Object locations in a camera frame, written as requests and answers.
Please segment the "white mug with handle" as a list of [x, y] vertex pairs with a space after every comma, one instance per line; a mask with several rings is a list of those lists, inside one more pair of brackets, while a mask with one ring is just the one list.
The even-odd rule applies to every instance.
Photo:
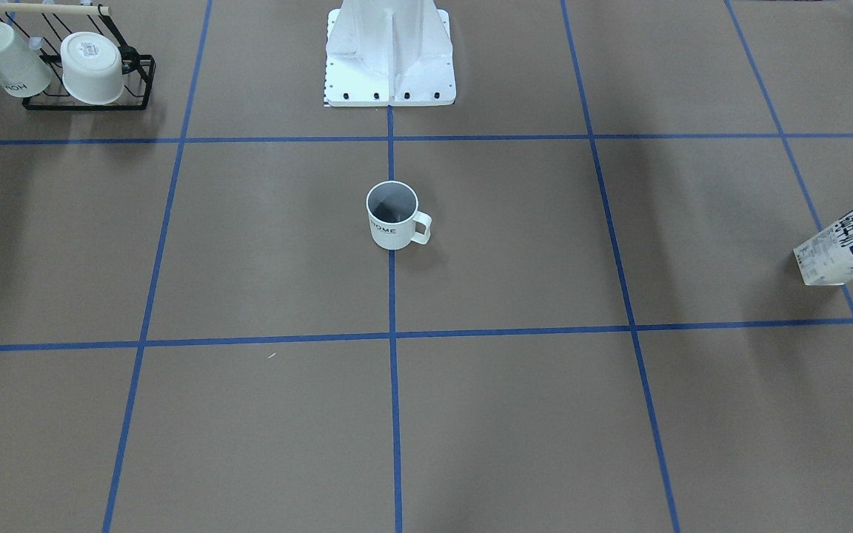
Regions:
[[410, 243], [427, 245], [431, 237], [430, 215], [419, 210], [413, 188], [398, 180], [386, 180], [369, 190], [365, 199], [370, 235], [389, 252]]

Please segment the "white upturned cup in rack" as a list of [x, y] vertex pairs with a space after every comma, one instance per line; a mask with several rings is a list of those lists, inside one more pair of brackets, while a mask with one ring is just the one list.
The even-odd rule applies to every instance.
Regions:
[[118, 100], [124, 91], [118, 47], [99, 33], [71, 33], [61, 41], [61, 80], [71, 97], [92, 105]]

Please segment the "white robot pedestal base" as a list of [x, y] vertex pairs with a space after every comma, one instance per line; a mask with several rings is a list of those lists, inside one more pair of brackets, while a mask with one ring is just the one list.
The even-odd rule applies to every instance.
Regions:
[[447, 106], [457, 98], [450, 17], [433, 1], [344, 1], [327, 14], [323, 102]]

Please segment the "white mug with lettering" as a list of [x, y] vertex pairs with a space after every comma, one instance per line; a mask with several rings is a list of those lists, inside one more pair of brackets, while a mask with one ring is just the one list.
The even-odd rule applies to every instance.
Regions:
[[16, 98], [29, 98], [50, 87], [52, 71], [26, 40], [0, 21], [0, 87]]

